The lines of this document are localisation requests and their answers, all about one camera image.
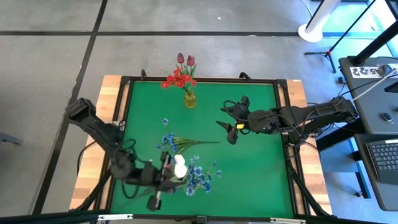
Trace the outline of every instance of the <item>white cable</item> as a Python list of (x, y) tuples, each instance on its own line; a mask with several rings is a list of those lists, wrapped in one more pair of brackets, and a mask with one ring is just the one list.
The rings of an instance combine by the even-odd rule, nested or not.
[(312, 12), (311, 12), (311, 9), (310, 9), (310, 5), (308, 5), (308, 3), (305, 0), (301, 0), (301, 2), (304, 3), (307, 6), (307, 10), (308, 10), (308, 12), (310, 13), (310, 15), (312, 17)]
[(389, 78), (392, 75), (395, 75), (395, 72), (398, 70), (398, 68), (394, 69), (392, 72), (388, 73), (386, 76), (384, 76), (382, 79), (380, 79), (377, 83), (375, 83), (373, 86), (369, 87), (365, 92), (359, 94), (359, 96), (357, 96), (356, 98), (353, 98), (353, 101), (359, 99), (359, 97), (365, 95), (367, 92), (371, 91), (371, 89), (373, 89), (374, 87), (376, 87), (378, 84), (380, 84), (381, 82), (383, 82), (385, 79)]

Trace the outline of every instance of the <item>blue flower bunch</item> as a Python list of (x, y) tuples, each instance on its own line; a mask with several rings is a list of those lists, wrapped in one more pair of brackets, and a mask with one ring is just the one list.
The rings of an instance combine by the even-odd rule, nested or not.
[[(199, 156), (194, 156), (191, 160), (191, 163), (188, 166), (188, 182), (185, 185), (185, 194), (188, 196), (192, 196), (195, 194), (195, 191), (199, 189), (204, 189), (206, 193), (211, 191), (210, 181), (213, 180), (210, 173), (211, 169), (217, 166), (216, 161), (214, 161), (212, 167), (208, 170), (203, 171), (201, 166), (196, 166), (196, 162), (199, 160)], [(216, 175), (221, 178), (221, 170), (216, 172)]]
[[(167, 128), (169, 120), (167, 118), (164, 118), (162, 122)], [(189, 147), (203, 143), (219, 143), (219, 142), (196, 141), (191, 139), (185, 139), (177, 137), (174, 133), (167, 132), (164, 136), (162, 136), (162, 144), (156, 146), (156, 148), (165, 151), (171, 150), (174, 154), (181, 154), (184, 150), (188, 149)]]

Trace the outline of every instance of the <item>red flower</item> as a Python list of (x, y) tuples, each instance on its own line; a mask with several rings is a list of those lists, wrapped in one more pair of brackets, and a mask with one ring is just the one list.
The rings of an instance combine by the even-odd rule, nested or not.
[(173, 72), (174, 72), (174, 75), (175, 75), (175, 76), (179, 76), (180, 73), (181, 73), (181, 68), (180, 68), (180, 67), (177, 67), (177, 69), (174, 70)]
[(198, 81), (196, 81), (196, 80), (192, 80), (192, 81), (191, 81), (191, 85), (192, 85), (193, 87), (195, 87), (195, 86), (197, 85), (197, 82), (198, 82)]
[(177, 81), (177, 86), (178, 86), (179, 88), (182, 88), (182, 87), (185, 86), (185, 82), (184, 82), (183, 80), (179, 80), (179, 81)]
[(175, 77), (172, 76), (172, 75), (169, 75), (169, 76), (167, 77), (167, 82), (168, 82), (169, 84), (173, 85), (174, 82), (175, 82)]
[(193, 66), (195, 64), (195, 58), (188, 55), (187, 65)]
[(177, 61), (179, 63), (184, 63), (184, 56), (181, 53), (178, 53)]
[(182, 80), (184, 80), (185, 82), (189, 82), (189, 81), (191, 81), (191, 76), (190, 75), (182, 75)]
[(170, 83), (168, 82), (162, 82), (162, 84), (160, 85), (162, 88), (168, 88), (170, 85)]

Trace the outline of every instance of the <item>yellow part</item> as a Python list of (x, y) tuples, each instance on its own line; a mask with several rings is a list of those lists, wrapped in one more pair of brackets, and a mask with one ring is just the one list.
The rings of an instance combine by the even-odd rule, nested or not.
[(244, 128), (244, 124), (236, 124), (236, 128), (243, 129)]

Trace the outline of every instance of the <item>green leaf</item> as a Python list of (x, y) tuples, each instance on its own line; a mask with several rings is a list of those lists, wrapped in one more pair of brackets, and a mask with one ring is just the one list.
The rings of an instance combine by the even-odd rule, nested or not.
[(191, 77), (193, 78), (193, 75), (195, 74), (195, 70), (197, 69), (197, 64), (195, 64), (192, 68), (192, 72), (191, 72)]
[(186, 65), (184, 65), (183, 74), (184, 74), (184, 75), (189, 75), (188, 66), (186, 66)]

